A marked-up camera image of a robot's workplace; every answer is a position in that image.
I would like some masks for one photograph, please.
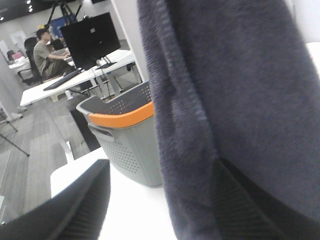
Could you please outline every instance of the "dark blue towel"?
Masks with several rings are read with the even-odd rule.
[[[164,187],[180,240],[218,240],[214,159],[320,221],[320,82],[282,0],[140,0]]]

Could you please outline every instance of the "ceiling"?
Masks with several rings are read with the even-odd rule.
[[[27,4],[27,0],[0,0],[0,24],[46,9],[50,9],[54,2],[54,0],[30,0],[30,3]]]

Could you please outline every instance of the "desk surface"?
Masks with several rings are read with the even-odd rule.
[[[97,159],[107,156],[100,147],[54,171],[51,195],[71,184]],[[150,188],[124,176],[110,165],[111,194],[99,240],[176,240],[163,187]]]
[[[75,76],[71,80],[65,82],[64,84],[60,85],[59,87],[57,87],[55,89],[44,91],[44,88],[55,83],[56,81],[58,81],[62,77],[53,79],[53,80],[45,82],[41,85],[27,89],[22,94],[20,106],[25,107],[29,104],[35,103],[39,100],[50,97],[51,95],[63,92],[64,90],[67,90],[67,89],[72,88],[74,86],[77,86],[81,83],[84,83],[88,80],[91,80],[94,77],[101,76],[103,73],[104,74],[109,73],[111,71],[119,69],[119,68],[135,61],[134,56],[130,50],[116,50],[107,56],[112,62],[117,62],[117,63],[115,63],[115,64],[111,65],[110,67],[105,68],[103,70],[101,70],[101,69],[97,70],[96,68],[98,68],[98,67],[95,66],[90,70],[87,70],[87,71],[84,71],[84,72],[78,74],[77,76]]]

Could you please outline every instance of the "olive t-shirt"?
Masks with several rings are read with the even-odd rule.
[[[34,46],[33,49],[33,57],[36,67],[38,68],[41,75],[43,75],[44,70],[48,68],[51,60],[48,59],[50,54],[49,49],[42,42],[38,41],[38,43]]]

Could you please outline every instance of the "perforated basket side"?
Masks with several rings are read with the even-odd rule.
[[[144,82],[105,104],[100,114],[119,115],[132,112],[151,102],[149,83]]]

